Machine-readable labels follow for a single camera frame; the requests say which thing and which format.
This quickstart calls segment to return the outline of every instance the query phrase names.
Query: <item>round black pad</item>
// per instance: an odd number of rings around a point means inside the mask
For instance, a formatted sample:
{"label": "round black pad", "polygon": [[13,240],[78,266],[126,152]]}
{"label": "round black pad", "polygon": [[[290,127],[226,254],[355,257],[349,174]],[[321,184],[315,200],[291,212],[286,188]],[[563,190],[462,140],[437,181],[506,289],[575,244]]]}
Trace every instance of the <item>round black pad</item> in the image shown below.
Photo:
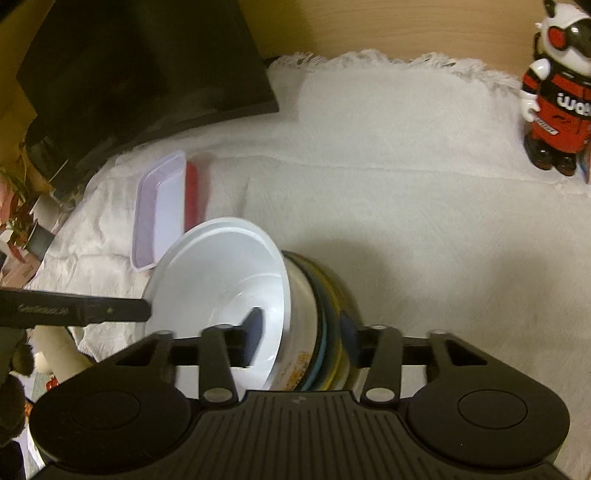
{"label": "round black pad", "polygon": [[407,415],[428,448],[486,469],[535,465],[556,452],[569,431],[562,400],[512,369],[459,367],[423,387]]}
{"label": "round black pad", "polygon": [[80,473],[117,473],[153,463],[179,444],[191,409],[174,386],[135,368],[87,372],[33,409],[31,435],[45,457]]}
{"label": "round black pad", "polygon": [[477,427],[507,429],[523,421],[527,406],[519,397],[501,390],[478,390],[458,404],[460,414]]}

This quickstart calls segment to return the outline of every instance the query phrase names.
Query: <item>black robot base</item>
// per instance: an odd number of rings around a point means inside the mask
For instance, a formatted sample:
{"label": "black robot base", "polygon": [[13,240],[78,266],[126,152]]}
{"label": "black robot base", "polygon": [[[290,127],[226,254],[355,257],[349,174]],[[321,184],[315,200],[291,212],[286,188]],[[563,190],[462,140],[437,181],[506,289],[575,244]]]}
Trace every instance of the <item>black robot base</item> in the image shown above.
{"label": "black robot base", "polygon": [[[47,466],[35,480],[559,480],[569,430],[561,399],[451,334],[405,338],[341,318],[351,363],[369,367],[349,391],[250,391],[263,312],[200,338],[145,338],[66,381],[35,405],[31,434]],[[199,365],[199,400],[174,388]],[[400,399],[403,365],[427,384]]]}

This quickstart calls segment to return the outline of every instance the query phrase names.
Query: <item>stack of plates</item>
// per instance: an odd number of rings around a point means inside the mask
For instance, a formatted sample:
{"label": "stack of plates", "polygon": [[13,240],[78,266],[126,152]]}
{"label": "stack of plates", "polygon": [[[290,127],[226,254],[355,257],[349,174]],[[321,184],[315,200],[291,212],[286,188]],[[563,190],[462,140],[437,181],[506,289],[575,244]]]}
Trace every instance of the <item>stack of plates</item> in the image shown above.
{"label": "stack of plates", "polygon": [[[335,275],[283,252],[259,227],[221,218],[193,228],[163,256],[144,292],[152,318],[140,336],[170,330],[198,336],[213,325],[242,323],[264,311],[264,331],[249,368],[233,368],[246,390],[341,390],[356,379],[340,341],[339,317],[357,316]],[[176,386],[197,398],[198,367],[180,367]]]}

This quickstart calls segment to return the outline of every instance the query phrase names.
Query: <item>toy's white head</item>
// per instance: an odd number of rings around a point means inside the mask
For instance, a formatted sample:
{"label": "toy's white head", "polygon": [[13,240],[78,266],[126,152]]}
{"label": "toy's white head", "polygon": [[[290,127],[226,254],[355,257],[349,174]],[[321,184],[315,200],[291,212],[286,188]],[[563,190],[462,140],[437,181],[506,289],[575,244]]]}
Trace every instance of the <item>toy's white head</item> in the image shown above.
{"label": "toy's white head", "polygon": [[544,0],[546,18],[541,41],[552,59],[574,72],[591,77],[591,17],[569,4]]}

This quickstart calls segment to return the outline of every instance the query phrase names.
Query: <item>robot toy figure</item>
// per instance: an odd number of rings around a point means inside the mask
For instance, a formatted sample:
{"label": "robot toy figure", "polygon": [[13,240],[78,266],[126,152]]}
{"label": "robot toy figure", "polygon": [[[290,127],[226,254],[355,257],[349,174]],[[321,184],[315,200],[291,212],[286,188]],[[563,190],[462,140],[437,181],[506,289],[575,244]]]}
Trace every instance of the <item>robot toy figure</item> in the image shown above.
{"label": "robot toy figure", "polygon": [[578,8],[544,0],[535,61],[523,77],[521,113],[531,162],[572,176],[577,154],[591,137],[591,17]]}

